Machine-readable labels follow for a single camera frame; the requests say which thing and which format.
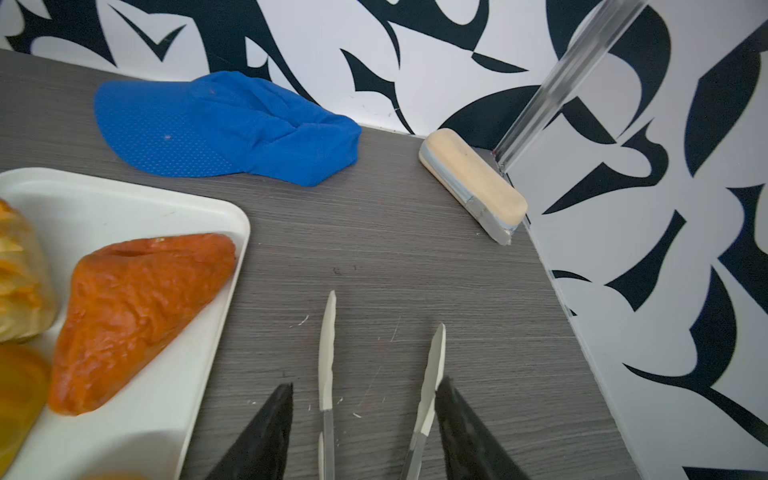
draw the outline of tabletop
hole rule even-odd
[[[117,75],[0,51],[0,170],[51,167],[216,197],[252,234],[182,478],[204,478],[269,394],[293,382],[285,478],[317,477],[317,349],[336,290],[336,474],[397,478],[429,342],[534,479],[638,478],[524,229],[501,247],[418,162],[421,140],[364,128],[359,161],[318,187],[248,174],[165,178],[122,162],[93,116]],[[438,427],[421,478],[445,478]]]

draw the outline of wallpaper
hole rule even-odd
[[[652,0],[510,172],[646,478],[768,478],[766,20]]]
[[[491,148],[565,47],[550,38],[549,9],[544,0],[2,0],[0,48],[151,80],[242,71],[361,124],[420,135],[447,126]]]

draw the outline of cap brim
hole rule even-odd
[[[189,120],[190,82],[109,81],[94,100],[96,123],[114,152],[163,177],[241,172],[208,147]]]

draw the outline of scratch on table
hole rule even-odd
[[[355,410],[360,408],[360,406],[362,405],[363,400],[365,400],[366,397],[368,396],[368,392],[371,391],[371,387],[373,386],[373,383],[376,381],[376,377],[379,376],[379,372],[381,372],[381,371],[382,371],[382,367],[379,366],[379,368],[376,370],[376,374],[373,376],[373,379],[371,380],[371,383],[368,385],[368,389],[366,389],[366,394],[362,396],[362,399],[360,400],[360,403],[357,404],[357,407],[355,407]]]
[[[397,317],[397,323],[395,324],[395,332],[392,333],[392,338],[389,339],[389,342],[392,343],[392,341],[395,339],[395,335],[397,335],[397,327],[400,326],[400,319],[402,318],[402,315],[398,315]]]

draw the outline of bread roll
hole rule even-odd
[[[35,232],[0,199],[0,343],[44,332],[55,317],[48,261]]]
[[[0,345],[0,477],[40,414],[51,367],[26,345]]]

